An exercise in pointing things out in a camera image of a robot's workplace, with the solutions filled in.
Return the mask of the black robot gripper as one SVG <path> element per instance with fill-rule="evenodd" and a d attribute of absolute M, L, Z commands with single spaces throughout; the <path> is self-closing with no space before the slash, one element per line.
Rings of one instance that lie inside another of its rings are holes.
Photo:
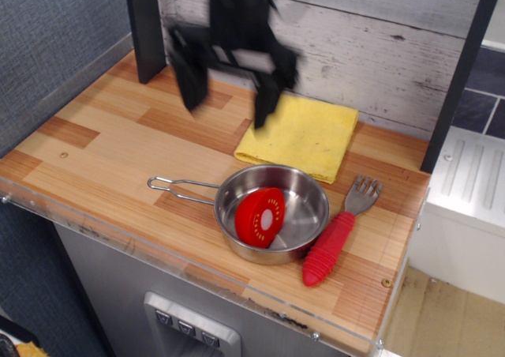
<path fill-rule="evenodd" d="M 248 50 L 271 56 L 273 73 L 256 73 L 254 127 L 259 129 L 275 111 L 284 89 L 297 81 L 297 54 L 283 46 L 269 25 L 273 0 L 209 0 L 209 26 L 170 27 L 173 49 L 169 61 L 176 75 L 183 104 L 188 111 L 208 95 L 210 49 Z"/>

